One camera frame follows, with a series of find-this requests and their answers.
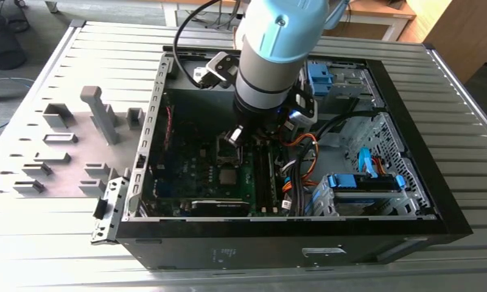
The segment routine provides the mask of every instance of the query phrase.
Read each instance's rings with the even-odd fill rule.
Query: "white cable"
[[[35,82],[32,79],[29,78],[15,78],[15,77],[5,77],[5,78],[0,78],[0,81],[1,80],[12,80],[15,82],[17,82],[19,84],[24,85],[25,87],[31,88],[31,85],[27,85],[25,83],[20,82],[19,80],[27,80],[27,81],[31,81],[32,83]]]
[[[280,169],[280,172],[283,173],[283,172],[286,172],[286,170],[294,165],[294,163],[295,163],[295,160],[291,160],[287,164],[286,164],[286,166],[284,167],[282,167],[282,169]]]

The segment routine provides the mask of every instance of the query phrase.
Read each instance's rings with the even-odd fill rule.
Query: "black cable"
[[[347,4],[347,7],[348,7],[347,19],[344,20],[343,27],[340,28],[340,32],[338,33],[336,37],[340,37],[343,35],[343,32],[346,31],[346,29],[348,28],[350,23],[351,23],[351,6],[350,6],[350,2]]]
[[[323,135],[334,129],[335,126],[338,126],[344,120],[350,119],[351,117],[374,117],[379,114],[378,111],[352,111],[350,113],[342,114],[336,117],[334,117],[328,122],[324,123],[324,125],[319,128],[316,131],[315,137],[319,141]],[[291,168],[291,183],[292,183],[292,196],[295,196],[300,202],[300,204],[304,204],[304,198],[303,198],[303,182],[302,182],[302,161],[304,160],[304,157],[307,155],[307,152],[312,146],[312,143],[307,143],[302,149],[302,151],[298,154],[298,158],[295,160],[294,166]],[[304,215],[303,207],[296,209],[302,216]]]
[[[195,9],[195,11],[188,15],[188,17],[186,18],[183,24],[180,25],[179,29],[177,29],[177,33],[175,34],[175,39],[173,39],[173,58],[175,58],[175,62],[179,66],[180,71],[186,74],[186,78],[190,80],[191,84],[200,89],[204,89],[203,85],[199,84],[199,82],[195,81],[194,77],[190,75],[190,73],[186,71],[183,64],[180,63],[180,59],[179,59],[179,55],[177,55],[177,43],[179,43],[179,39],[180,39],[180,34],[182,31],[184,30],[184,27],[187,26],[188,22],[194,19],[194,17],[207,8],[210,7],[212,4],[215,4],[216,2],[219,2],[222,0],[211,0],[210,2],[207,2],[204,5],[202,5],[198,9]]]
[[[210,29],[214,25],[220,24],[220,19],[222,19],[222,1],[219,3],[219,17],[216,17],[215,21],[212,23],[210,23],[207,26],[204,26],[204,28]]]
[[[235,19],[236,17],[236,14],[238,14],[238,10],[240,8],[240,2],[242,0],[236,0],[236,3],[235,3],[235,7],[234,7],[234,11],[231,12],[231,16],[230,16],[230,20],[226,21],[223,24],[218,25],[215,28],[219,29],[220,27],[223,27],[226,24],[231,24],[232,20]]]

